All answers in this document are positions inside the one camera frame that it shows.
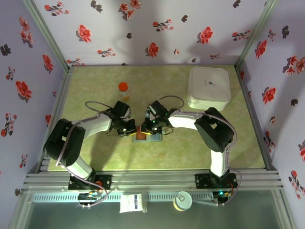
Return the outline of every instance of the floral wallpaper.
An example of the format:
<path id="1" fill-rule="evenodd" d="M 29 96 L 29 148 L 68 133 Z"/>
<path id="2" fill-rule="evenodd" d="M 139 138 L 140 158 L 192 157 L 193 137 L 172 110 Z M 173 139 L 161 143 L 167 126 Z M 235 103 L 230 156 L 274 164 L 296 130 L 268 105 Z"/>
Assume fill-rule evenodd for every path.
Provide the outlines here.
<path id="1" fill-rule="evenodd" d="M 68 65 L 138 65 L 236 64 L 266 0 L 34 2 Z"/>
<path id="2" fill-rule="evenodd" d="M 25 176 L 38 163 L 64 71 L 22 1 L 3 1 L 1 7 L 0 228 L 5 229 Z"/>
<path id="3" fill-rule="evenodd" d="M 279 0 L 239 69 L 298 228 L 305 224 L 304 10 L 303 0 Z"/>

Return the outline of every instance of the small white box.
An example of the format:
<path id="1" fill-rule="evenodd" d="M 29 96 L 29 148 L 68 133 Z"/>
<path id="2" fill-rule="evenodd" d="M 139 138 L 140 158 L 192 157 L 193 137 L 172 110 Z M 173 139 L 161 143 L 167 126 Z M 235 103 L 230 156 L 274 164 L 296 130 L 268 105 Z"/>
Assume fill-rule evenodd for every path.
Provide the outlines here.
<path id="1" fill-rule="evenodd" d="M 231 100 L 229 74 L 222 68 L 193 67 L 188 82 L 187 102 L 191 108 L 222 111 Z"/>

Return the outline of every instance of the small plastic bottle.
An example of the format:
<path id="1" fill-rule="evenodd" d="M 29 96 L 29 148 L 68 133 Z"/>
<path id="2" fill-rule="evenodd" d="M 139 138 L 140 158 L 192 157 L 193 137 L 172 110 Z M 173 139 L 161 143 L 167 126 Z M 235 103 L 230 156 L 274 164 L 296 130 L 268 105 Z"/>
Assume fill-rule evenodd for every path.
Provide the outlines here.
<path id="1" fill-rule="evenodd" d="M 119 83 L 120 95 L 123 100 L 129 99 L 128 85 L 125 82 Z"/>

